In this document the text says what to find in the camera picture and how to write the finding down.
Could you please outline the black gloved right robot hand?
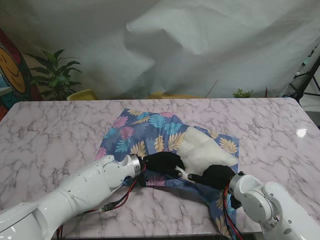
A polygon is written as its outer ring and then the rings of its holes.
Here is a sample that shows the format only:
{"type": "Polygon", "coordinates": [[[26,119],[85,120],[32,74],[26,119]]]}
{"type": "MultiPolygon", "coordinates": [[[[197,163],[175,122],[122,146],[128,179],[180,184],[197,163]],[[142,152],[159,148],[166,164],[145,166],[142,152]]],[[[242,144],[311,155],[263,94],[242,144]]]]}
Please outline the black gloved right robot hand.
{"type": "Polygon", "coordinates": [[[187,179],[216,190],[224,190],[236,173],[226,165],[210,165],[202,175],[190,173],[187,179]]]}

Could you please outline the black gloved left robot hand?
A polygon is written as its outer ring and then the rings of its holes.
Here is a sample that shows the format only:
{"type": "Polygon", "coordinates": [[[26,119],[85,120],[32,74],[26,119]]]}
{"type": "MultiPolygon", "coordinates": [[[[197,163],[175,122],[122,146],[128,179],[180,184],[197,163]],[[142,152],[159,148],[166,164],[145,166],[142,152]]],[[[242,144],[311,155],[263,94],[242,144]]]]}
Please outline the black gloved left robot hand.
{"type": "Polygon", "coordinates": [[[181,178],[183,176],[183,173],[176,169],[176,167],[185,170],[185,165],[181,157],[168,151],[161,151],[147,155],[143,158],[143,161],[145,162],[148,170],[166,174],[173,178],[181,178]]]}

